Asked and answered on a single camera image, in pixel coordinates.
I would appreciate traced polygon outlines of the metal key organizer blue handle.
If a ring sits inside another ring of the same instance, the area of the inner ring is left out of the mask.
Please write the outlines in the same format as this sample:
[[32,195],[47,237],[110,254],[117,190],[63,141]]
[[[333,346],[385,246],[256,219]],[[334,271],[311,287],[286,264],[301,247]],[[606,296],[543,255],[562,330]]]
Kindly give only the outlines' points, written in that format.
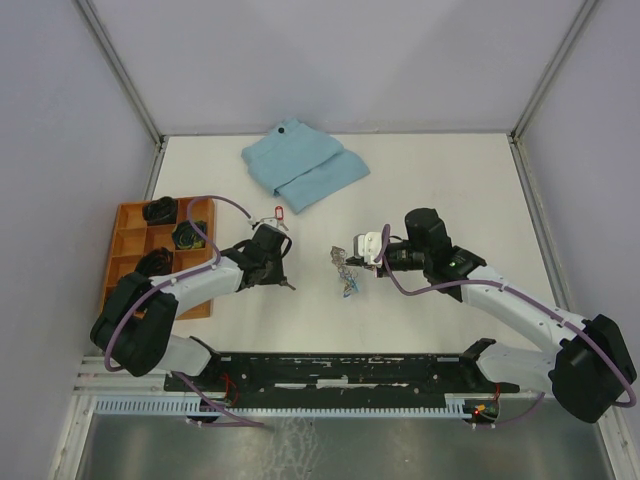
[[330,257],[343,285],[342,298],[347,299],[357,294],[359,292],[357,274],[347,265],[346,251],[341,247],[332,246]]

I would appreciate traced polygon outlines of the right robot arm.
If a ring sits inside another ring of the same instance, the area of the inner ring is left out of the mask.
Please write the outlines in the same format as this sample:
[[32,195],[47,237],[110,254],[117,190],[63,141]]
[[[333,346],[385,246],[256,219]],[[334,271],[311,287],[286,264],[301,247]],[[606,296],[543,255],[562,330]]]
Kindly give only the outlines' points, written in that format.
[[575,418],[598,421],[611,407],[637,403],[637,372],[616,322],[599,314],[589,319],[548,305],[519,289],[475,253],[455,245],[444,221],[432,208],[406,214],[407,236],[396,239],[390,226],[354,238],[350,267],[394,279],[419,271],[427,286],[416,295],[438,291],[477,308],[534,344],[512,348],[493,339],[474,343],[471,358],[458,368],[467,389],[509,383],[551,395]]

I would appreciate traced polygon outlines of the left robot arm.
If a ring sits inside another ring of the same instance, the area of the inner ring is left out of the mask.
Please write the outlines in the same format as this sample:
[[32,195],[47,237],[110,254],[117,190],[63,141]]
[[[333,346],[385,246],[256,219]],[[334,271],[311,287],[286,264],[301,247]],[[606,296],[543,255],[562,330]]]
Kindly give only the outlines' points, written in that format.
[[172,333],[186,311],[221,296],[255,286],[289,285],[283,259],[292,240],[262,224],[253,237],[224,249],[215,258],[162,276],[132,272],[122,277],[101,310],[91,341],[104,352],[109,372],[142,377],[154,369],[177,372],[198,389],[209,390],[221,378],[214,351],[204,342]]

